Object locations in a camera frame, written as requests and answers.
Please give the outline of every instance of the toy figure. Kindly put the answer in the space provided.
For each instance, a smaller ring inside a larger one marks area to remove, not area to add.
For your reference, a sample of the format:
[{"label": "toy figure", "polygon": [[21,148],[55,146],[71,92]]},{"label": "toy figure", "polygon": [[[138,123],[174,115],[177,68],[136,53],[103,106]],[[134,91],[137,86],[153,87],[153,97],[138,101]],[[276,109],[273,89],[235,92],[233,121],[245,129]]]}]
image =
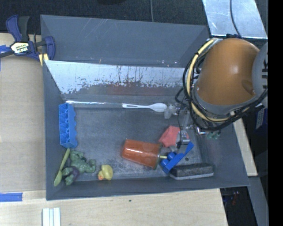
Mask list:
[{"label": "toy figure", "polygon": [[70,167],[62,170],[62,176],[65,178],[65,184],[71,185],[81,173],[93,173],[95,171],[95,160],[90,159],[87,163],[87,159],[83,156],[82,152],[70,151]]}]

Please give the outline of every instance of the blue lego brick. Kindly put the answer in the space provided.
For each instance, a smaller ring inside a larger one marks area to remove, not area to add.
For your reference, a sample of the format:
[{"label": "blue lego brick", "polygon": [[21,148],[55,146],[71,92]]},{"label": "blue lego brick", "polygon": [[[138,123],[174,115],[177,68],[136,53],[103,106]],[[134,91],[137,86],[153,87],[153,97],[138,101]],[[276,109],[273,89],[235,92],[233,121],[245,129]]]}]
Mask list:
[{"label": "blue lego brick", "polygon": [[76,140],[76,121],[75,110],[72,105],[65,103],[58,106],[58,118],[60,127],[60,144],[65,148],[75,148]]},{"label": "blue lego brick", "polygon": [[189,142],[186,150],[184,153],[176,153],[176,152],[170,152],[166,156],[167,159],[164,159],[160,162],[160,165],[162,166],[162,170],[168,174],[170,170],[178,164],[178,162],[194,147],[194,144],[192,142]]}]

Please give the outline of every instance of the plastic spoon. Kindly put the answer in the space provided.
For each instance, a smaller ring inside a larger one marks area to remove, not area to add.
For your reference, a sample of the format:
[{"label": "plastic spoon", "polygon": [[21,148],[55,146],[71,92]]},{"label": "plastic spoon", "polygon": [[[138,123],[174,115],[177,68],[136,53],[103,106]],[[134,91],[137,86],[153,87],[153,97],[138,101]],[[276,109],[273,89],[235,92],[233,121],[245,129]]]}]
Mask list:
[{"label": "plastic spoon", "polygon": [[167,108],[167,105],[164,103],[155,103],[152,105],[123,104],[123,108],[148,108],[156,112],[164,112]]},{"label": "plastic spoon", "polygon": [[53,182],[53,185],[54,185],[54,186],[59,185],[59,183],[62,181],[62,169],[63,169],[63,167],[64,167],[64,165],[65,165],[65,162],[67,161],[67,159],[68,159],[68,157],[69,157],[69,154],[70,154],[70,149],[67,148],[67,150],[66,150],[66,152],[65,152],[65,155],[64,155],[64,157],[63,157],[62,163],[61,163],[61,165],[60,165],[60,168],[59,168],[59,170],[58,170],[58,174],[57,174],[57,176],[56,176],[56,178],[55,178],[55,180],[54,180],[54,182]]}]

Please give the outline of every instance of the gray bin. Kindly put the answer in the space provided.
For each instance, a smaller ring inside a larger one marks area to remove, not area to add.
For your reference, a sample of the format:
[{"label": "gray bin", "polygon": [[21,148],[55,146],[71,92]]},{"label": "gray bin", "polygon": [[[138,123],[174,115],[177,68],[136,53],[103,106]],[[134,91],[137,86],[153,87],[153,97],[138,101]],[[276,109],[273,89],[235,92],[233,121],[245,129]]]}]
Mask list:
[{"label": "gray bin", "polygon": [[[126,138],[157,143],[169,125],[178,126],[176,116],[164,119],[161,113],[123,109],[120,104],[173,104],[182,86],[183,68],[208,38],[206,27],[59,16],[41,16],[41,20],[42,36],[53,36],[57,46],[56,61],[43,65],[47,200],[249,184],[232,125],[222,130],[218,140],[189,132],[195,144],[190,159],[212,164],[212,177],[174,180],[159,165],[152,170],[121,157]],[[131,74],[129,71],[140,70],[141,74],[126,77],[125,71]],[[119,81],[94,80],[99,71],[110,78],[121,72]],[[87,159],[97,160],[96,172],[80,175],[70,186],[62,182],[54,187],[66,151],[59,141],[58,105],[67,100],[107,104],[74,105],[76,150],[84,152]],[[97,179],[102,164],[113,167],[111,181]]]}]

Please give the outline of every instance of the wooden table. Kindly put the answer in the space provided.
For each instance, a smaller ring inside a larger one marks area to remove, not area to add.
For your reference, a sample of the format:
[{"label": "wooden table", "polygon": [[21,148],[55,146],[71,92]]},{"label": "wooden table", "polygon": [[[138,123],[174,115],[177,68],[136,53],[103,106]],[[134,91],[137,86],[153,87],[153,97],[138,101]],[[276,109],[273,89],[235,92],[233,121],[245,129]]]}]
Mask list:
[{"label": "wooden table", "polygon": [[[0,45],[11,43],[0,33]],[[243,123],[234,126],[248,176],[256,176]],[[23,201],[0,203],[0,226],[42,225],[42,209],[56,207],[63,226],[228,225],[219,189],[46,201],[44,144],[41,65],[8,56],[0,72],[0,192],[23,192]]]}]

